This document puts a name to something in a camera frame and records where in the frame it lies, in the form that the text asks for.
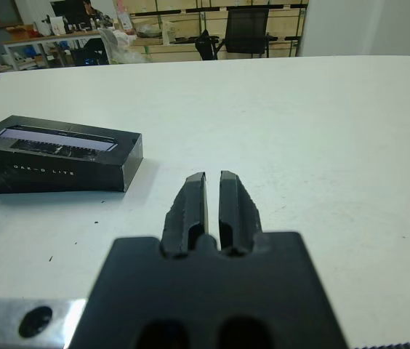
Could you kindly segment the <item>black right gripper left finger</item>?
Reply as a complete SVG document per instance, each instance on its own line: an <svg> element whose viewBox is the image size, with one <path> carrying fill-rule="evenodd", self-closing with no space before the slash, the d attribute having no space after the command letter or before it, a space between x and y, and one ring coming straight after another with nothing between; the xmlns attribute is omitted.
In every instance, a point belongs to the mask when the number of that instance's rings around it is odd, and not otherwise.
<svg viewBox="0 0 410 349"><path fill-rule="evenodd" d="M196 248L198 239L208 233L206 174L187 177L166 213L161 237L165 257L181 258Z"/></svg>

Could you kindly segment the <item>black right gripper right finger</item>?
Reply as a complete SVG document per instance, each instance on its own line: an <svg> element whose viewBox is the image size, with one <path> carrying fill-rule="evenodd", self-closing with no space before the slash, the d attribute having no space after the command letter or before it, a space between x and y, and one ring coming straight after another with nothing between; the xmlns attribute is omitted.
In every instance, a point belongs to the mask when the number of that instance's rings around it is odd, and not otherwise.
<svg viewBox="0 0 410 349"><path fill-rule="evenodd" d="M219 197L220 246L227 256L244 256L262 233L260 213L240 177L221 171Z"/></svg>

